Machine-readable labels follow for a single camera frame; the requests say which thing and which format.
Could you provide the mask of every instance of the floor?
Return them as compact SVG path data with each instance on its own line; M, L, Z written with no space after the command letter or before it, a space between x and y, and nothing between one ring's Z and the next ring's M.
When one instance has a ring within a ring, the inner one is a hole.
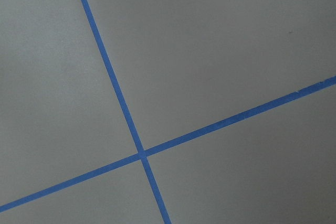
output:
M0 223L336 222L335 0L0 9Z

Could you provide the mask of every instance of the blue tape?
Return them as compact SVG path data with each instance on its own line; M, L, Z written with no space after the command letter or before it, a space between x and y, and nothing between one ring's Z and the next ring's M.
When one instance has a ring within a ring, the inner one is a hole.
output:
M308 87L306 87L304 89L301 89L299 91L290 93L288 95L285 95L285 96L280 97L278 99L275 99L273 101L264 103L263 105L257 106L255 108L252 108L252 109L247 110L245 112L236 114L234 116L231 116L231 117L226 118L224 120L221 120L219 122L210 124L206 127L198 129L196 131L187 133L183 136L177 137L175 139L172 139L170 141L167 141L167 142L162 143L160 145L157 145L155 147L152 147L152 148L145 151L146 156L151 156L155 153L164 151L166 149L172 148L172 147L177 146L179 144L183 144L183 143L188 142L192 139L195 139L199 136L203 136L207 133L219 130L219 129L224 128L226 126L229 126L231 124L237 123L237 122L242 121L244 119L250 118L254 115L257 115L257 114L263 113L265 111L271 110L271 109L276 108L276 107L278 107L280 105L283 105L285 103L288 103L288 102L294 101L296 99L305 97L306 95L315 93L319 90L325 89L325 88L330 87L330 86L335 85L335 84L336 84L336 76L331 77L331 78L329 78L327 80L324 80L322 82L318 82L316 84L313 84L311 86L308 86Z
M130 113L130 111L128 109L128 106L126 104L125 98L124 98L124 96L123 96L123 94L121 92L119 83L117 81L117 77L115 76L116 74L114 73L112 64L111 64L111 62L109 60L109 57L108 57L108 54L106 52L105 46L104 46L103 41L101 39L101 36L99 34L98 27L97 27L96 22L95 22L95 20L93 18L93 14L91 12L89 3L88 3L87 0L81 0L81 2L83 4L83 8L85 10L86 16L88 18L90 27L91 27L93 35L94 35L94 38L95 38L96 43L98 45L100 54L101 54L101 56L103 58L103 62L105 64L106 70L107 70L108 75L110 77L110 80L111 80L111 83L113 85L114 91L116 92L115 94L117 95L117 98L118 98L118 101L119 101L122 113L124 114L124 117L126 119L128 128L129 128L129 130L131 132L131 135L133 137L135 146L136 146L136 148L138 150L138 153L139 153L139 156L141 158L141 162L143 164L143 168L144 168L144 170L146 172L149 184L150 184L150 186L152 188L152 191L154 193L154 197L155 197L155 200L156 200L156 202L158 204L161 216L162 216L162 218L164 220L164 223L171 224L171 221L170 221L168 213L167 213L167 209L166 209L166 207L164 205L164 202L163 202L162 196L160 194L159 188L157 187L158 185L157 185L157 183L155 181L155 178L153 176L153 172L151 170L151 166L149 165L149 162L148 162L147 157L145 155L145 151L144 151L142 143L140 141L138 132L137 132L137 130L135 128L135 125L134 125L131 113Z
M28 196L23 197L21 199L18 199L18 200L12 201L10 203L7 203L5 205L2 205L2 206L0 206L0 212L7 211L11 208L23 205L23 204L28 203L30 201L33 201L35 199L47 196L49 194L55 193L55 192L60 191L60 190L63 190L67 187L73 186L73 185L78 184L80 182L83 182L85 180L97 177L97 176L102 175L104 173L107 173L111 170L115 170L115 169L117 169L119 167L122 167L124 165L127 165L127 164L133 163L135 161L138 161L139 159L140 159L140 157L139 157L138 154L134 154L132 156L123 158L123 159L121 159L119 161L116 161L112 164L100 167L98 169L92 170L92 171L90 171L88 173L85 173L83 175L80 175L78 177L75 177L75 178L69 179L67 181L64 181L62 183L59 183L57 185L51 186L51 187L49 187L47 189L44 189L42 191L38 191L37 193L28 195Z

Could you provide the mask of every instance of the floor tile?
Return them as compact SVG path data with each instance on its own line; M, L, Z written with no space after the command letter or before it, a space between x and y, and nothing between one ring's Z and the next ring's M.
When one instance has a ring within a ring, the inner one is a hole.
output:
M134 154L80 0L0 9L0 205Z
M336 222L336 87L150 156L174 224Z
M162 223L136 162L0 214L1 223Z
M146 148L336 73L334 0L88 0Z

